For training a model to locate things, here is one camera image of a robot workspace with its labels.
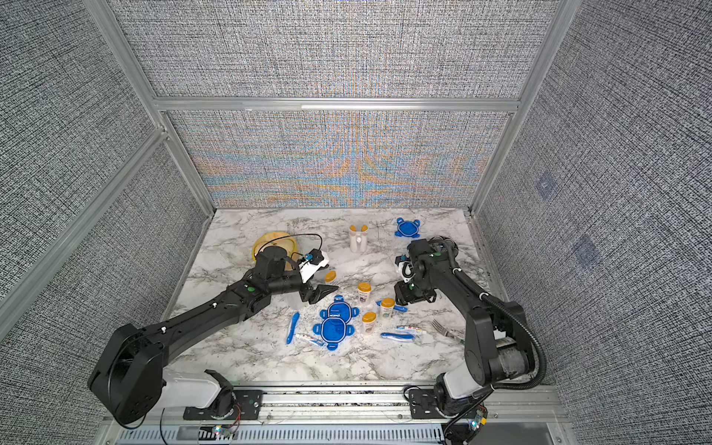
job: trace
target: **yellow bowl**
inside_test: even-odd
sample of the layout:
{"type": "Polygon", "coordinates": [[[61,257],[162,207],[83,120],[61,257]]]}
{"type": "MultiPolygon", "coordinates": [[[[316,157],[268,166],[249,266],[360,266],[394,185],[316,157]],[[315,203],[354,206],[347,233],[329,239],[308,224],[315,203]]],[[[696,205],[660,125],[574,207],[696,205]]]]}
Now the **yellow bowl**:
{"type": "Polygon", "coordinates": [[[261,248],[262,246],[279,246],[287,251],[287,255],[289,255],[289,258],[292,258],[292,255],[298,249],[297,241],[292,236],[290,236],[290,234],[286,232],[270,232],[268,234],[262,235],[260,239],[255,241],[255,244],[252,246],[252,261],[257,261],[257,253],[259,253],[257,249],[261,248]],[[289,236],[289,238],[277,239],[282,236],[289,236]]]}

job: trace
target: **black mounting plate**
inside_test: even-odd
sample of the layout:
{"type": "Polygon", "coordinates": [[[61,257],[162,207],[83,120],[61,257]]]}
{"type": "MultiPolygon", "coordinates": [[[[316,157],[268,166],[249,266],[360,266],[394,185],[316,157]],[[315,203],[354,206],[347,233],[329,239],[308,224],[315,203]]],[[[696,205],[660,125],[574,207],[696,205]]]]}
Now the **black mounting plate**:
{"type": "MultiPolygon", "coordinates": [[[[257,420],[262,407],[262,391],[259,389],[234,390],[235,403],[240,405],[240,420],[257,420]]],[[[204,409],[187,407],[183,412],[183,420],[235,420],[237,410],[224,419],[213,419],[204,409]]]]}
{"type": "Polygon", "coordinates": [[[437,410],[435,391],[432,389],[410,389],[410,417],[413,419],[446,419],[437,410]]]}

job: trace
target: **blue toothbrush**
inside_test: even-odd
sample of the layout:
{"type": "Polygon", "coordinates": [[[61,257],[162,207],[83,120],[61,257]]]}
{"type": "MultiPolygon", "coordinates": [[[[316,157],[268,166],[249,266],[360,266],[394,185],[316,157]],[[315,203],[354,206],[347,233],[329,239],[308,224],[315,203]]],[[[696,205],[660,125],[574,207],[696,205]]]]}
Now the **blue toothbrush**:
{"type": "Polygon", "coordinates": [[[299,312],[294,313],[292,315],[292,325],[289,327],[289,335],[287,335],[287,344],[289,345],[292,343],[292,339],[294,338],[294,330],[297,328],[297,322],[299,321],[299,312]]]}
{"type": "Polygon", "coordinates": [[[415,335],[413,334],[381,333],[381,338],[403,343],[413,343],[415,341],[415,335]]]}

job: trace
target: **red wire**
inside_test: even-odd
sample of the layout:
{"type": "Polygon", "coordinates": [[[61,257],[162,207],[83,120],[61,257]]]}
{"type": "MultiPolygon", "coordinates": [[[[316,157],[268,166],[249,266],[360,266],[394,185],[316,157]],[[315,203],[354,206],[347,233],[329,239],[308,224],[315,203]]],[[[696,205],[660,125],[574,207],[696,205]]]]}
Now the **red wire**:
{"type": "Polygon", "coordinates": [[[235,431],[240,427],[240,417],[242,416],[242,408],[240,408],[240,404],[235,404],[235,407],[237,407],[237,419],[235,419],[234,422],[232,422],[232,425],[230,425],[230,428],[235,426],[237,424],[237,428],[235,428],[235,431]]]}

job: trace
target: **gray textured wall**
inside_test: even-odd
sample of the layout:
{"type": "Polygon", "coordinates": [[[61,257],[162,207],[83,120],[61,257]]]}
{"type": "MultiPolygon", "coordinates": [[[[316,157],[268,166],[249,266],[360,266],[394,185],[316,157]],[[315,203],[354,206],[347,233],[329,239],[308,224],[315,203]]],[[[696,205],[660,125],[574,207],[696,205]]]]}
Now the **gray textured wall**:
{"type": "Polygon", "coordinates": [[[153,126],[81,0],[0,4],[0,300],[153,126]]]}
{"type": "MultiPolygon", "coordinates": [[[[0,5],[0,299],[153,128],[81,0],[0,5]]],[[[159,147],[0,340],[0,443],[88,444],[86,380],[119,325],[163,313],[204,214],[159,147]]]]}
{"type": "Polygon", "coordinates": [[[118,326],[159,320],[204,220],[159,147],[0,343],[0,443],[46,443],[34,422],[53,443],[91,443],[106,413],[87,389],[96,360],[118,326]]]}
{"type": "Polygon", "coordinates": [[[174,111],[219,207],[467,207],[504,112],[174,111]]]}
{"type": "Polygon", "coordinates": [[[158,95],[516,97],[557,0],[109,0],[158,95]]]}
{"type": "Polygon", "coordinates": [[[585,1],[483,210],[582,444],[712,443],[711,29],[585,1]]]}

